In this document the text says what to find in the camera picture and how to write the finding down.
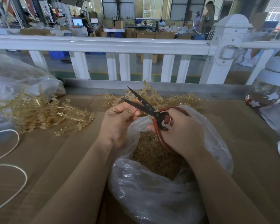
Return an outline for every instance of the scissors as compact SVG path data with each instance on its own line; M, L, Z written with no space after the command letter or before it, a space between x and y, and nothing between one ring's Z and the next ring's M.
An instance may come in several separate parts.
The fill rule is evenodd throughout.
M150 116L153 117L153 126L156 130L156 134L158 137L158 140L160 141L162 147L164 148L164 150L166 150L167 152L179 156L179 154L174 151L163 139L163 136L161 134L160 130L164 130L164 131L168 131L168 128L162 125L162 122L164 122L164 124L168 124L170 122L171 117L169 116L169 113L166 112L168 111L170 108L174 108L180 112L182 112L183 114L185 114L186 116L190 116L189 113L187 113L184 109L180 108L180 107L163 107L160 108L158 110L156 110L150 103L148 103L143 97L141 97L138 93L136 93L134 90L132 90L131 88L129 88L129 90L135 95L136 98L138 98L138 100L142 103L135 103L133 101L129 101L127 99L122 98L125 102L127 102L128 104L134 106L135 108L139 109L140 111L149 114Z

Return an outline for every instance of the hand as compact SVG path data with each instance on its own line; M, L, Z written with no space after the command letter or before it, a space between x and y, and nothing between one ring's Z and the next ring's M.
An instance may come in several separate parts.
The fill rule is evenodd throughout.
M126 141L127 129L140 115L140 111L126 102L105 112L98 140L120 148Z
M174 108L168 110L171 128L162 131L164 141L184 158L189 157L193 152L204 149L204 132L202 126L192 117L186 116ZM156 132L153 125L147 129Z

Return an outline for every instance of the scissor blade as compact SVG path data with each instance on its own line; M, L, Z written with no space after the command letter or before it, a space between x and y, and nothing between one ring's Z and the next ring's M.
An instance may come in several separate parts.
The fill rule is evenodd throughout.
M128 104L134 106L135 108L139 109L142 112L145 112L146 114L149 114L150 116L155 117L156 113L153 110L150 110L148 108L146 108L145 106L135 103L133 101L129 101L127 99L122 98L122 100L124 100L125 102L127 102Z
M150 105L150 103L148 103L143 97L141 97L138 93L136 93L134 90L132 90L130 87L128 87L129 90L135 95L135 97L138 98L139 101L142 101L142 104L146 107L148 107L149 109L155 111L155 108L153 106Z

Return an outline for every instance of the white railing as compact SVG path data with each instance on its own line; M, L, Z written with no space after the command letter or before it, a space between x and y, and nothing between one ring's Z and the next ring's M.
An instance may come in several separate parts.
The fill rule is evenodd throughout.
M69 51L77 79L91 79L85 52L106 52L109 80L117 80L115 58L119 55L121 81L131 80L130 53L144 54L143 81L151 81L152 54L164 54L161 82L170 82L175 55L182 55L178 83L186 80L191 55L203 55L206 61L199 83L223 84L240 48L265 49L246 83L251 85L274 50L280 49L280 41L242 42L250 27L245 16L235 14L216 24L212 40L0 35L0 50L29 50L35 66L47 72L49 68L42 51Z

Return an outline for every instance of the scissor handle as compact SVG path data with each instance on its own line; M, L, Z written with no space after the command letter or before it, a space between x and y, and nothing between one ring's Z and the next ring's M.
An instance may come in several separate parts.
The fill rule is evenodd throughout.
M170 108L174 108L178 111L180 111L181 113L185 114L186 116L190 116L189 113L187 113L184 109L180 108L180 107L163 107L163 108L160 108L159 109L159 112L163 112L163 111L168 111ZM174 151L163 139L163 136L161 134L161 130L158 126L158 123L157 123L157 120L156 118L153 118L153 126L155 127L155 130L156 130L156 134L157 134L157 137L163 147L164 150L166 150L167 152L169 152L170 154L172 155L175 155L175 156L179 156L179 154Z

